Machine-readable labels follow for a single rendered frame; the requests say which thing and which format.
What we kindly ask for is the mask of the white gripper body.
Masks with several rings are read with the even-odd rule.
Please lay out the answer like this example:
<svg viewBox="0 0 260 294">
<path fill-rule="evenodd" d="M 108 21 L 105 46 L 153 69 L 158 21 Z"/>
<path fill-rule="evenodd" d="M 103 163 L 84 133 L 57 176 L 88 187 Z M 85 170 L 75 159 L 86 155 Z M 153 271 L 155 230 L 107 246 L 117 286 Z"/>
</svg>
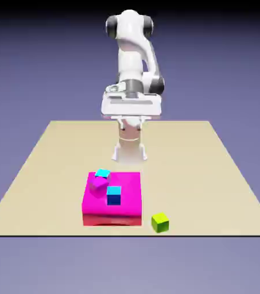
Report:
<svg viewBox="0 0 260 294">
<path fill-rule="evenodd" d="M 127 98 L 125 92 L 105 92 L 101 113 L 104 116 L 147 116 L 161 115 L 161 96 L 138 93 L 137 98 Z"/>
</svg>

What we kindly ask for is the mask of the small cyan cube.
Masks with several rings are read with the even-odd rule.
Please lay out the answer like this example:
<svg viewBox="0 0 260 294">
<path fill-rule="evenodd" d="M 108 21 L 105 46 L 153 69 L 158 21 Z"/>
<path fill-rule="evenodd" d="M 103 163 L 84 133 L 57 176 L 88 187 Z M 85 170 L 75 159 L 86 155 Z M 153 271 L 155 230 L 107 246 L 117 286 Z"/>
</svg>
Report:
<svg viewBox="0 0 260 294">
<path fill-rule="evenodd" d="M 104 178 L 106 180 L 109 180 L 111 177 L 111 171 L 108 169 L 98 169 L 95 172 L 95 177 L 101 177 Z"/>
</svg>

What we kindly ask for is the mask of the small purple cube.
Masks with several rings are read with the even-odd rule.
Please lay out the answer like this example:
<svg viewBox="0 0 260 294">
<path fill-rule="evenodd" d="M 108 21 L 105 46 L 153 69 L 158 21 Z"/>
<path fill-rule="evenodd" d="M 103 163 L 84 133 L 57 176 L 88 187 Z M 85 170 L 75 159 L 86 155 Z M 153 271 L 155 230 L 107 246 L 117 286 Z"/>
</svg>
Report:
<svg viewBox="0 0 260 294">
<path fill-rule="evenodd" d="M 104 177 L 94 177 L 89 181 L 89 191 L 96 198 L 106 195 L 109 181 Z"/>
</svg>

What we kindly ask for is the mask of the small blue cube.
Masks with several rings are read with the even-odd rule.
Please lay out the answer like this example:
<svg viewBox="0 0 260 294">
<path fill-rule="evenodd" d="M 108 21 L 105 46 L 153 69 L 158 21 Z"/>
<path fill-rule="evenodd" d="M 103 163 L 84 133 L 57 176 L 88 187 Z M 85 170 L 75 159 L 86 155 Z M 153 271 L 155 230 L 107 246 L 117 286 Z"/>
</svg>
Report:
<svg viewBox="0 0 260 294">
<path fill-rule="evenodd" d="M 121 204 L 121 186 L 108 186 L 107 187 L 107 205 L 118 206 Z"/>
</svg>

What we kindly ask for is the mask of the small lime green cube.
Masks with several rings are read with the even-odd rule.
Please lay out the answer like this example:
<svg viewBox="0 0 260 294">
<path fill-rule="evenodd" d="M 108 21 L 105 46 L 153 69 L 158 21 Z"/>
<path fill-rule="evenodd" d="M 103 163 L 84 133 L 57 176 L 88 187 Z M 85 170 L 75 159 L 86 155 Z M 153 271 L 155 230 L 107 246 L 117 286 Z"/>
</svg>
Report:
<svg viewBox="0 0 260 294">
<path fill-rule="evenodd" d="M 152 215 L 152 228 L 156 233 L 168 231 L 169 218 L 163 212 Z"/>
</svg>

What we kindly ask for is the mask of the large magenta box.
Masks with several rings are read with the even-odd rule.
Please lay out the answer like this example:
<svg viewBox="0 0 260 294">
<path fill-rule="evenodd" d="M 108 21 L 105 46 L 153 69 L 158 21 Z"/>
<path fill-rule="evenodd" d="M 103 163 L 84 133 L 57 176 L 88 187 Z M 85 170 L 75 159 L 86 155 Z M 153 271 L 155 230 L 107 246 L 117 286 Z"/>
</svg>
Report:
<svg viewBox="0 0 260 294">
<path fill-rule="evenodd" d="M 139 172 L 111 172 L 109 186 L 121 187 L 119 198 L 107 195 L 108 185 L 96 188 L 95 172 L 89 172 L 82 200 L 85 226 L 140 226 L 142 193 Z"/>
</svg>

